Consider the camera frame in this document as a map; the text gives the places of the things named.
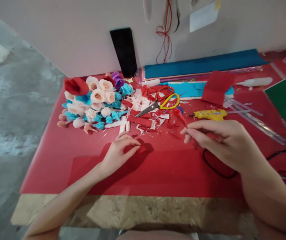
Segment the black cable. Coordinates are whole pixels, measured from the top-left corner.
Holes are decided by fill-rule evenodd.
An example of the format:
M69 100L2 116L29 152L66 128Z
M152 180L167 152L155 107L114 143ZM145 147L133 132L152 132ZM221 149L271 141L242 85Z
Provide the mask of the black cable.
M224 174L220 173L216 168L214 168L207 160L206 160L206 157L205 157L205 153L207 152L208 150L205 149L203 151L203 158L205 160L205 162L220 176L222 176L223 178L226 178L226 179L232 179L234 178L236 175L237 175L237 171L235 171L232 175L230 176L225 176ZM281 154L281 153L286 153L286 149L285 150L281 150L281 151L278 151L278 152L275 152L273 153L272 155L270 155L268 158L266 158L267 161L271 160L273 157Z

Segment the black object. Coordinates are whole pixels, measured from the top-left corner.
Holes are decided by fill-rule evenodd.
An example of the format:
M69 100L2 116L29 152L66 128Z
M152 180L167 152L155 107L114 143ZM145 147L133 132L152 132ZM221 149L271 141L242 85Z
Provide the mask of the black object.
M222 173L220 173L216 168L214 168L207 160L206 160L206 157L205 157L205 153L207 152L208 150L207 149L205 149L204 151L203 151L203 158L204 158L204 160L205 160L205 162L218 174L218 175L220 175L220 176L222 176L223 178L226 178L226 179L231 179L231 178L233 178L233 177L235 177L236 175L237 175L237 171L235 171L232 175L230 175L230 176L225 176L225 175L223 175ZM266 158L266 160L267 161L269 161L269 160L271 160L273 157L275 157L275 156L277 156L277 155L279 155L279 154L281 154L281 153L286 153L286 150L281 150L281 151L278 151L278 152L275 152L275 153L273 153L272 155L270 155L268 158ZM278 171L280 174L282 174L282 173L286 173L285 171L283 171L283 170L279 170Z
M110 34L124 78L134 77L137 65L132 30L130 28L114 29Z

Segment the hand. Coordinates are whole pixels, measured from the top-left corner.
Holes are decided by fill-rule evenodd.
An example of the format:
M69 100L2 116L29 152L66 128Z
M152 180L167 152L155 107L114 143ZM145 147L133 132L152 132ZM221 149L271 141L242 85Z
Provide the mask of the hand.
M117 136L116 140L112 142L103 161L98 164L99 172L103 178L107 178L116 172L116 170L118 170L140 148L140 142L127 135L127 133L128 132L123 132ZM130 144L135 147L124 154L123 149Z
M206 133L214 133L217 140ZM252 174L267 163L244 126L235 120L200 120L188 124L181 134L185 134L185 143L194 138L202 148L241 174Z

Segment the white wall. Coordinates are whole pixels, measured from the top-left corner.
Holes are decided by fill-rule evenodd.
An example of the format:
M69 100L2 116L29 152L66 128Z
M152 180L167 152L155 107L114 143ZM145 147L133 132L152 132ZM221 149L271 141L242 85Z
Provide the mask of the white wall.
M286 0L222 0L218 20L191 34L189 14L211 1L198 0L194 8L190 2L179 1L181 25L170 35L169 62L286 48ZM163 41L155 30L164 8L165 0L152 0L146 23L143 0L0 0L0 19L74 77L120 70L109 33L113 28L131 27L138 65L155 64Z

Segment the purple paper flower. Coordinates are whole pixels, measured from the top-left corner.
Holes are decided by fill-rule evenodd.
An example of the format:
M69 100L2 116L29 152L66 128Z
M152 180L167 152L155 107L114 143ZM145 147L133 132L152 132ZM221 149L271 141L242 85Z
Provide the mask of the purple paper flower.
M120 89L121 86L124 85L125 81L124 79L120 76L120 73L118 71L115 71L112 73L111 75L112 79L114 80L115 82L115 88L116 89Z

